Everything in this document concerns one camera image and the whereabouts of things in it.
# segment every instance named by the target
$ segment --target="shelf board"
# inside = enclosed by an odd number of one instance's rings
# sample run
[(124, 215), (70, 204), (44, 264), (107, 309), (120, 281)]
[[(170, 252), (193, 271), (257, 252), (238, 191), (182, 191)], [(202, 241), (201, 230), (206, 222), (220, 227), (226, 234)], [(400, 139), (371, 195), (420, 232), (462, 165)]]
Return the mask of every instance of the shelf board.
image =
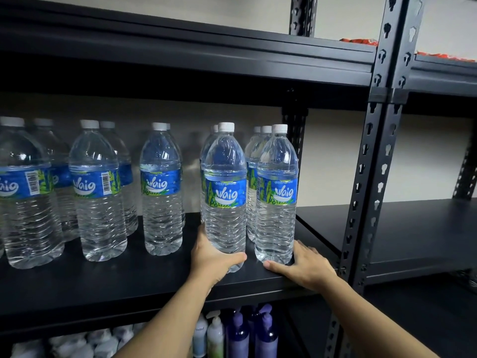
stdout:
[(477, 97), (477, 63), (414, 55), (406, 89)]
[[(67, 243), (57, 260), (29, 270), (0, 259), (0, 339), (33, 339), (124, 325), (151, 319), (185, 282), (190, 251), (200, 222), (187, 214), (182, 247), (168, 256), (152, 256), (144, 247), (142, 226), (128, 238), (120, 256), (103, 263), (83, 258), (80, 241)], [(296, 224), (295, 237), (336, 258), (307, 228)], [(207, 297), (205, 309), (258, 304), (312, 294), (263, 268), (247, 240), (248, 259), (227, 274)]]
[(370, 85), (376, 53), (370, 45), (39, 0), (1, 0), (0, 50), (355, 86)]
[[(332, 251), (343, 245), (348, 205), (297, 208), (297, 220)], [(477, 265), (477, 198), (383, 204), (367, 284)]]

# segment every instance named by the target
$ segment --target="right hand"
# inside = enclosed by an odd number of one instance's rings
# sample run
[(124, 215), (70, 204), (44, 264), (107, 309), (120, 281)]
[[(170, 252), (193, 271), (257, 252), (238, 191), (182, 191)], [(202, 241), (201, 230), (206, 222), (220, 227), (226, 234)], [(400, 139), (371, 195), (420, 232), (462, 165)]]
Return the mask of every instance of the right hand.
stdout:
[(263, 266), (270, 271), (286, 276), (298, 285), (318, 293), (321, 292), (330, 278), (337, 278), (330, 262), (321, 256), (314, 247), (307, 247), (301, 241), (295, 240), (293, 253), (295, 264), (291, 266), (270, 260), (265, 261)]

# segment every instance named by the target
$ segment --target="purple bottle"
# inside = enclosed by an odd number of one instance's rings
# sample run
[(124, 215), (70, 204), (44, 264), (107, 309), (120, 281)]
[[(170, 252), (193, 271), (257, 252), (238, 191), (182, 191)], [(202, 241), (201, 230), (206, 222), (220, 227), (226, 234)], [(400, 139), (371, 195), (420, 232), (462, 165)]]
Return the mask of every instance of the purple bottle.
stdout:
[(248, 358), (248, 323), (236, 312), (232, 324), (227, 327), (227, 358)]
[(264, 313), (255, 326), (255, 358), (276, 358), (278, 333), (270, 313)]

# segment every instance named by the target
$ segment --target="white bottle cap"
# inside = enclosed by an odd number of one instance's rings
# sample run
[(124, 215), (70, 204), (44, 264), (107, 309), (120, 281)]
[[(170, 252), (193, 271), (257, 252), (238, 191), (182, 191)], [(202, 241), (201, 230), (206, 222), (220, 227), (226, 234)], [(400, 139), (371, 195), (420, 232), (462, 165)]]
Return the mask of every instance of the white bottle cap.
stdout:
[(167, 130), (167, 123), (152, 123), (152, 129), (155, 131), (166, 131)]
[(0, 117), (0, 125), (6, 127), (24, 127), (25, 120), (17, 117)]
[(52, 119), (35, 118), (35, 119), (33, 119), (33, 122), (35, 123), (36, 126), (39, 126), (39, 127), (52, 127), (53, 126), (53, 120)]
[(230, 122), (222, 122), (218, 124), (219, 132), (233, 132), (235, 130), (235, 124)]
[(116, 123), (115, 123), (115, 122), (107, 122), (107, 121), (100, 121), (100, 122), (99, 122), (99, 125), (101, 126), (101, 128), (110, 128), (110, 129), (113, 129), (114, 127), (116, 127)]
[(272, 131), (273, 134), (286, 133), (288, 131), (288, 125), (286, 125), (286, 124), (274, 124), (271, 127), (271, 131)]
[(81, 128), (83, 129), (99, 129), (99, 122), (92, 121), (89, 119), (82, 119), (80, 120)]

